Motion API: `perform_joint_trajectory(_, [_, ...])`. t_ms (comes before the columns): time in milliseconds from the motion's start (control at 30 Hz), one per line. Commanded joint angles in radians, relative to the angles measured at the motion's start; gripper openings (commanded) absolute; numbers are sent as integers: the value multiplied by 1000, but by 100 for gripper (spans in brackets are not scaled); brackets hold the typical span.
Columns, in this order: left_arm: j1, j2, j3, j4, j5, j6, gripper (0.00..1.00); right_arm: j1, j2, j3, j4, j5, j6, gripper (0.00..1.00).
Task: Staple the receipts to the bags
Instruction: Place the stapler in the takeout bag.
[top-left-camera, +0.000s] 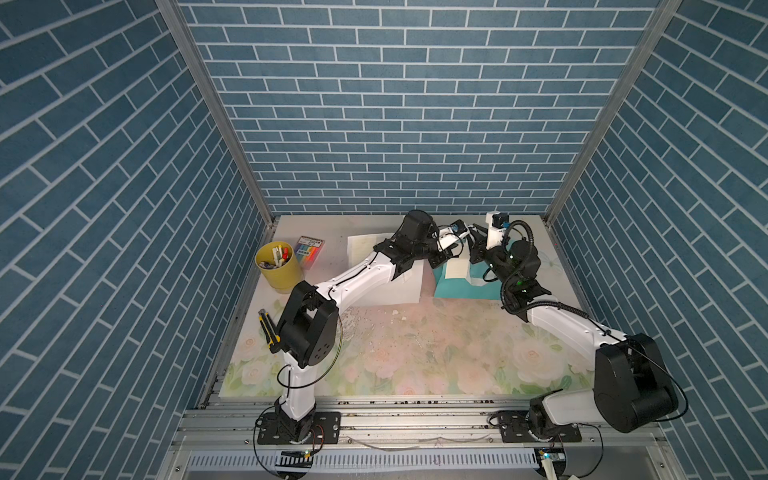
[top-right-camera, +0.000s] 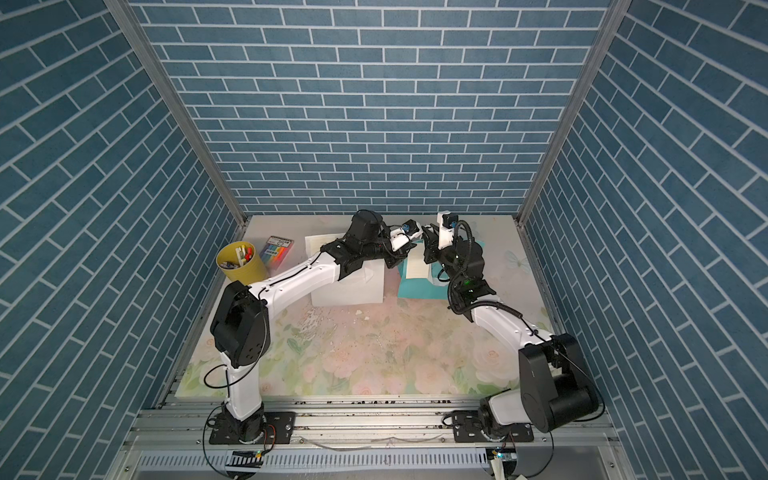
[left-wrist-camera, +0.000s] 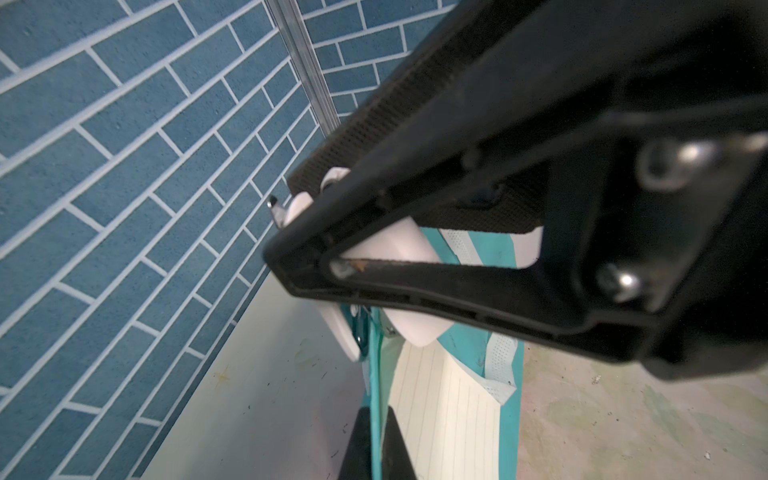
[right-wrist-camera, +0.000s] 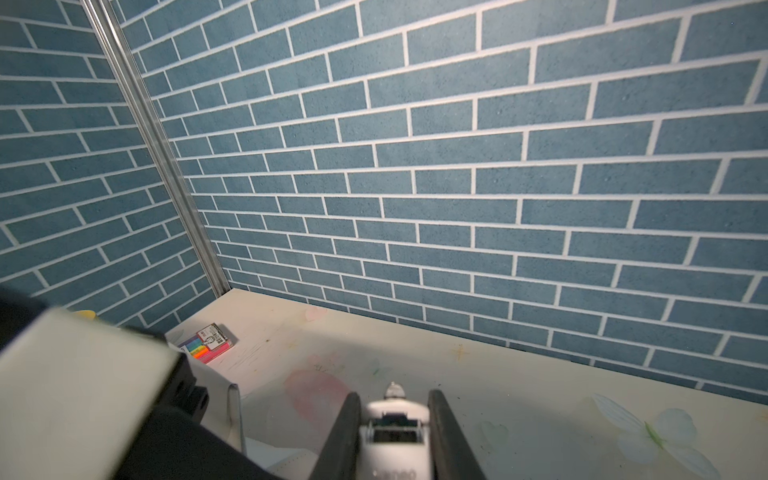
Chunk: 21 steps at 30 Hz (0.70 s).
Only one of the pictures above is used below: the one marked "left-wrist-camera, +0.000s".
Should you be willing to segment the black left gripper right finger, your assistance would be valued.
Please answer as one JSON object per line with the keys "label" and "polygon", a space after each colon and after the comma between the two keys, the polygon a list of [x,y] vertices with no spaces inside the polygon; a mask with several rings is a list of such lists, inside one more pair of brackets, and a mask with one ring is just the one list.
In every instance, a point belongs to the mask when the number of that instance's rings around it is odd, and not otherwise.
{"label": "black left gripper right finger", "polygon": [[416,480],[413,464],[394,409],[389,406],[382,440],[381,468],[383,480]]}

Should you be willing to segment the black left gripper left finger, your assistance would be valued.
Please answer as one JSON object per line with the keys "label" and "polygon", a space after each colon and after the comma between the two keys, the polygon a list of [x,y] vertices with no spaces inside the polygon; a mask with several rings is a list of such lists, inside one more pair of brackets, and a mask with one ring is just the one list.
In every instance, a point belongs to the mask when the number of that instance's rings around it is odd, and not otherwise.
{"label": "black left gripper left finger", "polygon": [[338,475],[339,480],[371,480],[370,408],[358,410]]}

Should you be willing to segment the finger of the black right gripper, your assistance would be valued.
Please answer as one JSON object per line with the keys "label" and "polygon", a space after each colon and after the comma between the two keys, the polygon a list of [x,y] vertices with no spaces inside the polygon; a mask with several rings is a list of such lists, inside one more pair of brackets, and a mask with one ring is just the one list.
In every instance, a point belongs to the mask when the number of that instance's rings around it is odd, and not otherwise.
{"label": "finger of the black right gripper", "polygon": [[[330,187],[330,169],[349,173]],[[463,1],[289,179],[286,290],[415,310],[682,380],[767,363],[767,5]],[[411,217],[445,264],[342,277]],[[525,234],[525,268],[429,230]]]}

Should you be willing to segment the teal paper bag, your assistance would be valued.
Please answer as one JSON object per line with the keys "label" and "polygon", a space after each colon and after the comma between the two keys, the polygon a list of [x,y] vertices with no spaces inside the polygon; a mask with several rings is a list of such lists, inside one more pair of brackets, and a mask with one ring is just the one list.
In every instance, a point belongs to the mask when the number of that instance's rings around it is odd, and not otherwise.
{"label": "teal paper bag", "polygon": [[[396,365],[407,342],[393,327],[385,326],[384,311],[362,307],[368,352],[362,360],[365,394],[362,407],[370,408],[371,476],[382,479],[381,455],[384,425]],[[463,324],[453,325],[434,342],[439,343],[500,404],[498,479],[517,474],[523,349],[517,339]]]}

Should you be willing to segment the small grey stapler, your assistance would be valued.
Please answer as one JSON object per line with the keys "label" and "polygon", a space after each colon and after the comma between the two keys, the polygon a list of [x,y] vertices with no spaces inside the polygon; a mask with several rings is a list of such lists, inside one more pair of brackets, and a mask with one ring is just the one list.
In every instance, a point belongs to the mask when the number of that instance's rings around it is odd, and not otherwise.
{"label": "small grey stapler", "polygon": [[[349,173],[349,169],[334,167],[321,182],[321,187],[338,183]],[[278,229],[286,227],[303,213],[313,198],[307,192],[297,194],[287,209],[279,199],[270,196],[267,205]],[[454,255],[461,265],[525,268],[532,266],[539,258],[543,227],[536,227],[525,234],[497,234],[475,231],[438,229],[428,233],[436,234],[436,244],[446,246],[448,254]],[[371,238],[342,255],[342,277],[345,275],[363,280],[405,280],[405,273],[425,273],[429,270],[420,264],[445,264],[435,250],[435,243],[417,226],[411,217],[406,217],[377,232]],[[367,356],[368,340],[366,322],[362,307],[350,304],[343,307],[327,301],[316,301],[322,318],[345,354],[353,362]],[[449,319],[415,310],[384,308],[387,320],[385,326],[394,327],[406,341],[417,347],[425,347],[445,334],[453,325]]]}

